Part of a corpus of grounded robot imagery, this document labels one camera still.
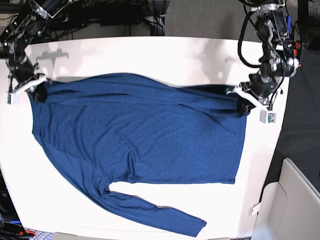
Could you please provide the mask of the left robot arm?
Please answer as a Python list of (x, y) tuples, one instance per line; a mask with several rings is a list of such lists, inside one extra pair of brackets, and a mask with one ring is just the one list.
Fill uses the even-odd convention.
[[(249, 75), (248, 82), (240, 83), (237, 110), (246, 115), (254, 108), (272, 111), (278, 92), (285, 78), (293, 77), (300, 62), (295, 52), (294, 42), (290, 35), (291, 20), (284, 16), (283, 0), (243, 0), (245, 12), (240, 36), (237, 43), (237, 54), (241, 62), (257, 73)], [(263, 55), (258, 64), (251, 64), (242, 54), (243, 41), (247, 25), (256, 14), (252, 23), (257, 37), (262, 42)]]

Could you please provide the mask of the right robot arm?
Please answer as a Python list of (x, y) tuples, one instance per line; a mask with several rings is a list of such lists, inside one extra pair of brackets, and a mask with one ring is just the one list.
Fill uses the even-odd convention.
[(27, 0), (12, 23), (0, 35), (0, 58), (9, 70), (6, 103), (12, 104), (23, 92), (39, 101), (45, 101), (43, 89), (34, 93), (48, 79), (43, 73), (35, 73), (38, 63), (31, 63), (25, 49), (33, 39), (42, 35), (46, 25), (56, 19), (74, 0)]

